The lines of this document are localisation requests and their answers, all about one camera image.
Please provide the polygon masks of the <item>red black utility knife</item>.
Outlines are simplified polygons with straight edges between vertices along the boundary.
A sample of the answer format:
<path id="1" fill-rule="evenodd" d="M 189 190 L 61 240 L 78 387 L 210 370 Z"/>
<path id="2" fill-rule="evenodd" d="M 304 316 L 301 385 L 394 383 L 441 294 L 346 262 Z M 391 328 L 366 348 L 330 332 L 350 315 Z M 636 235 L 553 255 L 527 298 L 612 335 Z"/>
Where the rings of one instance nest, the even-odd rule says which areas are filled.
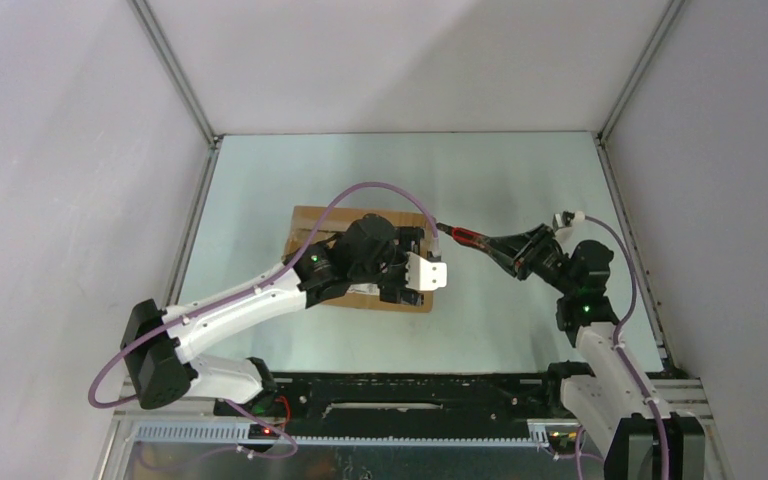
<path id="1" fill-rule="evenodd" d="M 484 234 L 463 227 L 451 226 L 443 222 L 437 222 L 436 228 L 461 246 L 481 251 L 487 255 L 503 254 L 505 252 L 503 245 L 500 245 Z"/>

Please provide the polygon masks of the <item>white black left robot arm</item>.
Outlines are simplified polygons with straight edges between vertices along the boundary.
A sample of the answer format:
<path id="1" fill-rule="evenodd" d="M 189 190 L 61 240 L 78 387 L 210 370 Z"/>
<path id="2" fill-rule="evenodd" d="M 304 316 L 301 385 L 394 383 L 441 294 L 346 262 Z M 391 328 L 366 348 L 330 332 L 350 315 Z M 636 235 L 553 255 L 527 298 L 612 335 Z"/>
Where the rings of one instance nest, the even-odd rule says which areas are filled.
<path id="1" fill-rule="evenodd" d="M 266 320 L 310 309 L 372 286 L 388 303 L 413 305 L 447 282 L 447 267 L 421 254 L 424 231 L 367 214 L 343 231 L 297 249 L 259 277 L 198 302 L 135 305 L 122 342 L 134 398 L 144 410 L 185 397 L 216 398 L 264 416 L 276 403 L 271 372 L 259 358 L 235 363 L 207 355 L 227 337 Z"/>

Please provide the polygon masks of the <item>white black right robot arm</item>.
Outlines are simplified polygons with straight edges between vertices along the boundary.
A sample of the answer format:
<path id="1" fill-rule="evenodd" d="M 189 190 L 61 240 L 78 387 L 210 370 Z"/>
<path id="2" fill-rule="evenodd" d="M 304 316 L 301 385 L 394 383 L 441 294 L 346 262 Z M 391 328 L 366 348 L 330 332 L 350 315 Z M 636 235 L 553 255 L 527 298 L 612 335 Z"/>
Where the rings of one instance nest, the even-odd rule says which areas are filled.
<path id="1" fill-rule="evenodd" d="M 584 360 L 550 367 L 559 380 L 541 392 L 545 411 L 575 415 L 602 455 L 607 479 L 682 478 L 687 470 L 677 417 L 625 345 L 625 322 L 607 295 L 613 251 L 584 240 L 567 254 L 546 225 L 485 244 L 512 277 L 536 276 L 559 292 L 558 328 Z"/>

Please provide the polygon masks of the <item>brown cardboard express box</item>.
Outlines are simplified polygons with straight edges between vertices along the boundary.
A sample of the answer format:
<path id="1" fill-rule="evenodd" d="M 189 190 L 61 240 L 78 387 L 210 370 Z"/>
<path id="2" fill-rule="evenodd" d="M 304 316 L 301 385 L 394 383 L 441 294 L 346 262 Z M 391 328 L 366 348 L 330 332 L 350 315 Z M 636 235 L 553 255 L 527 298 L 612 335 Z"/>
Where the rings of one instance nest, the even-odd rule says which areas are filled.
<path id="1" fill-rule="evenodd" d="M 308 308 L 328 305 L 382 312 L 432 311 L 433 293 L 408 284 L 413 256 L 431 258 L 431 226 L 420 213 L 296 206 L 284 261 L 294 265 Z"/>

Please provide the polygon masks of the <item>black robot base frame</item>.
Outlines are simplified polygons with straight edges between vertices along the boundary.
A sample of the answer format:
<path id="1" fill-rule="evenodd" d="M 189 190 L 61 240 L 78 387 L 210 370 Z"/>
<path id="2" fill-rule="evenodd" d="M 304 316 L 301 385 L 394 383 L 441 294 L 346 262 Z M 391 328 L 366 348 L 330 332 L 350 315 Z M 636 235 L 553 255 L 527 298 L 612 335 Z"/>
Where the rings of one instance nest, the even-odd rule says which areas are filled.
<path id="1" fill-rule="evenodd" d="M 408 375 L 276 373 L 277 390 L 257 400 L 252 414 L 289 419 L 285 431 L 297 444 L 514 446 L 549 445 L 573 455 L 572 433 L 549 433 L 550 426 L 572 421 L 572 407 L 562 406 L 562 381 L 583 400 L 608 400 L 608 387 L 594 383 L 595 370 L 583 362 L 559 362 L 540 374 Z M 619 465 L 645 463 L 656 469 L 663 458 L 661 436 L 645 402 L 643 413 L 621 407 L 619 420 L 608 420 L 607 447 L 597 447 L 613 471 Z M 227 403 L 213 401 L 211 422 L 166 422 L 151 427 L 151 438 L 167 441 L 239 444 L 266 452 L 278 442 L 277 427 L 247 420 Z M 690 451 L 687 417 L 663 419 L 674 475 Z"/>

